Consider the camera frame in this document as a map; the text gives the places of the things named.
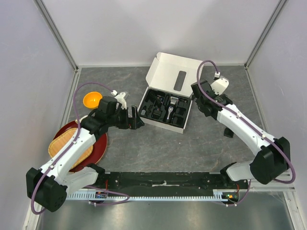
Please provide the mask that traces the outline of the black silver hair clipper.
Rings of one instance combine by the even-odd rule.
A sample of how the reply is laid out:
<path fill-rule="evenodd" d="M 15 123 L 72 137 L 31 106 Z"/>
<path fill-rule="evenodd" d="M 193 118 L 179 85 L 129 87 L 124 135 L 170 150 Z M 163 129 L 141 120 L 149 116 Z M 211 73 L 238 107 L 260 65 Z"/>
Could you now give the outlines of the black silver hair clipper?
<path fill-rule="evenodd" d="M 166 122 L 167 123 L 170 123 L 172 114 L 174 112 L 174 109 L 175 109 L 178 101 L 179 101 L 178 97 L 174 97 L 174 96 L 170 97 L 170 102 L 169 102 L 169 106 L 168 106 L 168 110 L 167 110 L 167 116 L 166 116 Z"/>

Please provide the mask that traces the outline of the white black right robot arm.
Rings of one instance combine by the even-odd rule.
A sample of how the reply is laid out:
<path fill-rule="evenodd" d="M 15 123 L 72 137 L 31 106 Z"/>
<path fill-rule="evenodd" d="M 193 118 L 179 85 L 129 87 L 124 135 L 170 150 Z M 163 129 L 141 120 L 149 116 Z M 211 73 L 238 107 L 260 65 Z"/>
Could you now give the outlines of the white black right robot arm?
<path fill-rule="evenodd" d="M 208 81 L 196 82 L 191 88 L 198 109 L 206 117 L 210 116 L 230 129 L 255 156 L 252 161 L 225 166 L 219 180 L 222 187 L 232 188 L 243 179 L 268 184 L 290 168 L 290 143 L 286 138 L 275 138 L 259 128 L 240 112 L 227 95 L 217 95 Z"/>

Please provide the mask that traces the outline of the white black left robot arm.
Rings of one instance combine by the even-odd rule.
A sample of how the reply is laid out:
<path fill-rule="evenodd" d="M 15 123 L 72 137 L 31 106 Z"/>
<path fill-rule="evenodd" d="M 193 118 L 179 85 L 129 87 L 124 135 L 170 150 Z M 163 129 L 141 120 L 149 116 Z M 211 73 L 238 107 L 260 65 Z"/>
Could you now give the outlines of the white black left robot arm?
<path fill-rule="evenodd" d="M 110 127 L 138 129 L 144 126 L 135 106 L 128 111 L 126 97 L 127 94 L 121 92 L 115 97 L 102 98 L 98 108 L 77 120 L 77 130 L 55 157 L 39 169 L 31 168 L 26 173 L 27 196 L 31 199 L 31 210 L 34 214 L 40 214 L 35 210 L 35 203 L 55 212 L 63 205 L 67 196 L 81 188 L 89 185 L 94 188 L 104 186 L 105 176 L 100 174 L 102 169 L 93 163 L 73 174 L 69 171 L 81 155 Z"/>

